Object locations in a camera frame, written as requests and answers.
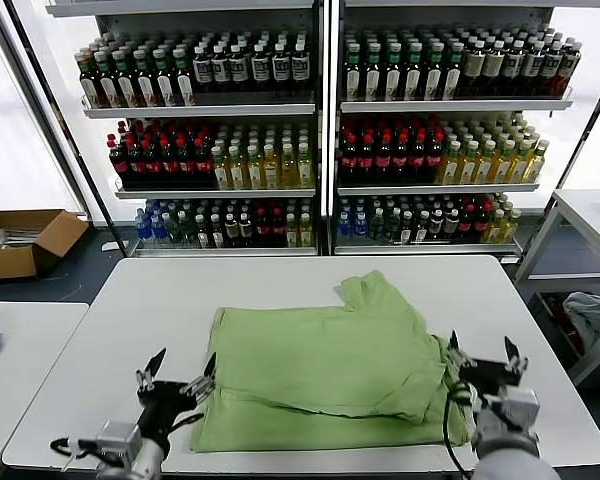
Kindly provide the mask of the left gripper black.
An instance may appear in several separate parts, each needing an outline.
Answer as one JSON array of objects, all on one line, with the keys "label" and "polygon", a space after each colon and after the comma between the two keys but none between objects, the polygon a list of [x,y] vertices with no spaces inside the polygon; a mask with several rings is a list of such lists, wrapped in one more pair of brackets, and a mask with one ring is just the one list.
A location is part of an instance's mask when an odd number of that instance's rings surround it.
[{"label": "left gripper black", "polygon": [[143,439],[154,441],[162,450],[169,450],[169,436],[182,426],[193,424],[203,418],[202,413],[194,413],[177,422],[177,417],[194,411],[197,400],[206,399],[215,388],[216,354],[207,361],[201,376],[188,384],[182,382],[155,382],[165,357],[165,349],[152,356],[143,369],[136,371],[138,399],[143,411],[138,419],[138,427]]}]

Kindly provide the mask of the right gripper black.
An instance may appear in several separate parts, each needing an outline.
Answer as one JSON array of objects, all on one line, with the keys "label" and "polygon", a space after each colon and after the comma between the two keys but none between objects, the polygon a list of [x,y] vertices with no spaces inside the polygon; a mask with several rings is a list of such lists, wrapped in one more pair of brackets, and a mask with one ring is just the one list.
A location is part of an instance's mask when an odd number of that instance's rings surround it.
[{"label": "right gripper black", "polygon": [[490,360],[473,359],[459,346],[456,331],[449,339],[449,357],[460,373],[460,379],[472,385],[480,398],[496,396],[505,386],[519,385],[528,368],[528,358],[522,356],[517,345],[504,337],[508,364]]}]

